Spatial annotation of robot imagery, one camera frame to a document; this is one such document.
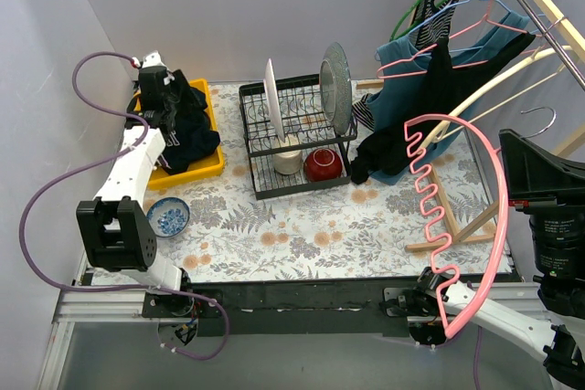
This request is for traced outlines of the thick pink hanger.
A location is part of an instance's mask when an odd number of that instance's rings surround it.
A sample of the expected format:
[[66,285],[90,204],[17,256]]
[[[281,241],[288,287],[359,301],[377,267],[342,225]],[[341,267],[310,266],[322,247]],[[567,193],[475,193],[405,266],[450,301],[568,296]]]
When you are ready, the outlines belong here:
[[[445,209],[437,205],[431,209],[426,206],[429,199],[438,192],[436,184],[423,185],[424,178],[431,172],[431,166],[427,163],[419,166],[418,162],[426,154],[422,146],[422,134],[409,132],[409,127],[424,121],[449,121],[462,125],[483,143],[489,154],[495,169],[498,187],[498,211],[495,231],[495,240],[485,268],[482,280],[475,291],[467,289],[465,284],[459,281],[460,268],[449,264],[443,267],[436,263],[436,258],[441,252],[450,248],[453,243],[452,235],[443,233],[437,236],[431,234],[431,226],[444,217]],[[424,216],[430,216],[430,222],[425,225],[425,237],[431,243],[441,241],[442,245],[431,252],[431,271],[436,275],[451,272],[452,277],[443,280],[434,288],[438,310],[441,317],[444,334],[447,338],[453,338],[468,322],[474,321],[477,325],[494,332],[505,332],[514,335],[522,341],[529,341],[538,331],[547,333],[550,328],[542,321],[537,321],[510,310],[503,305],[488,299],[488,293],[493,286],[501,257],[504,253],[505,239],[508,226],[508,192],[504,167],[498,157],[498,150],[490,143],[488,138],[470,122],[461,118],[445,114],[425,114],[404,123],[404,137],[407,142],[407,155],[411,159],[410,171],[417,176],[415,189],[424,197],[420,201],[420,211]]]

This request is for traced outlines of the navy basketball tank top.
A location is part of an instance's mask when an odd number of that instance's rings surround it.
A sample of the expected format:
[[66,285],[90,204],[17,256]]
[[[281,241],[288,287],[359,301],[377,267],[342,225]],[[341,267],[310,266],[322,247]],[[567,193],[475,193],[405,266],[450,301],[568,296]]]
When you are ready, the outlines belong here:
[[220,144],[207,114],[207,96],[192,87],[181,69],[173,72],[173,93],[180,98],[175,128],[165,136],[166,147],[159,163],[169,175],[184,173],[190,164],[209,157]]

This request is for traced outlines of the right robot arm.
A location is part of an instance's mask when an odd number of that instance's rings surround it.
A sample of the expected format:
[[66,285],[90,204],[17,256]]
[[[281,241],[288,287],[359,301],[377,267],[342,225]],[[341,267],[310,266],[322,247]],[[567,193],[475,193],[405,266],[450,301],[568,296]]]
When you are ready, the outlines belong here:
[[381,308],[404,317],[410,335],[434,345],[472,323],[529,354],[552,381],[584,386],[584,165],[550,153],[519,133],[499,133],[500,203],[526,215],[538,274],[503,283],[487,269],[468,285],[450,269],[425,268],[407,289],[386,288]]

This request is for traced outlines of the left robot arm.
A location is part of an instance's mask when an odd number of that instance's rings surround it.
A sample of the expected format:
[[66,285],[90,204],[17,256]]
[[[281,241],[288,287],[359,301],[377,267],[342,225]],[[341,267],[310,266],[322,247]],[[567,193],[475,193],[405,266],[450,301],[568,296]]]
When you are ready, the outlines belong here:
[[90,264],[120,273],[146,287],[165,313],[183,317],[195,304],[186,272],[157,248],[157,235],[143,210],[144,194],[158,156],[165,148],[158,128],[139,121],[123,131],[120,155],[90,201],[81,201],[76,218]]

